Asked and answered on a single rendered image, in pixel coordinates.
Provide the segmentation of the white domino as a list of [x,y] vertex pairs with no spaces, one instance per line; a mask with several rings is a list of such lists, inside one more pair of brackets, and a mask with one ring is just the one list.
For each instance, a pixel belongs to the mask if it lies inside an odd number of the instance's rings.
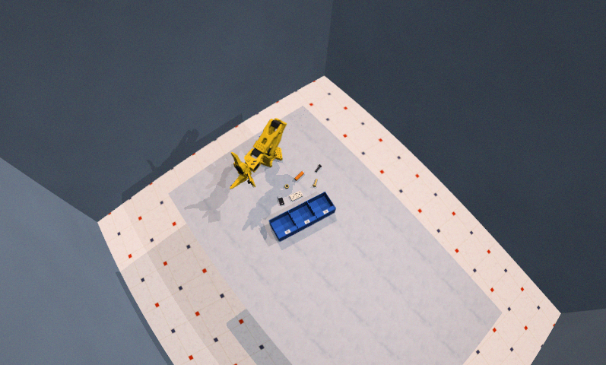
[[292,201],[294,201],[294,200],[296,200],[296,199],[298,199],[298,198],[300,198],[300,197],[303,197],[303,194],[302,194],[302,192],[301,192],[301,191],[296,192],[296,193],[294,193],[294,194],[290,195],[290,198],[291,198],[291,200],[292,200]]

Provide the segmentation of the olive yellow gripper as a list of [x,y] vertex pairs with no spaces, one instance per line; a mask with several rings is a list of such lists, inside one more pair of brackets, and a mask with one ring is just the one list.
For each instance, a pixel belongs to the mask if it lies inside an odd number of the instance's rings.
[[236,168],[236,170],[238,171],[239,176],[236,179],[236,181],[232,184],[232,186],[230,187],[230,189],[235,188],[240,183],[245,182],[247,179],[249,179],[249,180],[247,180],[248,184],[251,183],[251,185],[255,187],[255,183],[253,181],[253,178],[251,177],[252,173],[251,173],[251,170],[249,169],[249,166],[247,166],[247,164],[241,162],[241,160],[239,159],[239,157],[235,153],[231,152],[231,154],[232,154],[233,159],[235,161],[233,163],[233,165]]

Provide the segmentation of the blue rack of bins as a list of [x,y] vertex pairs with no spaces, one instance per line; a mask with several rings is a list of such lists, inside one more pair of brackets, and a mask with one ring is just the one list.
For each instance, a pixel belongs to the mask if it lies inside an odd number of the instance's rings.
[[326,192],[323,192],[272,218],[269,220],[269,224],[280,242],[334,214],[335,210],[336,207],[331,199]]

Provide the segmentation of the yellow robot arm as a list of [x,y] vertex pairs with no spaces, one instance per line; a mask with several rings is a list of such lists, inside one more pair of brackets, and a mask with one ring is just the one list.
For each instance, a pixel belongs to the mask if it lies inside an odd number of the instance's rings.
[[[255,172],[261,164],[272,167],[274,159],[283,160],[281,149],[278,145],[286,125],[286,122],[277,118],[268,121],[266,127],[263,129],[263,133],[253,145],[254,148],[245,156],[245,163],[252,172]],[[275,129],[277,130],[275,131]],[[257,159],[251,157],[252,155],[257,157]]]

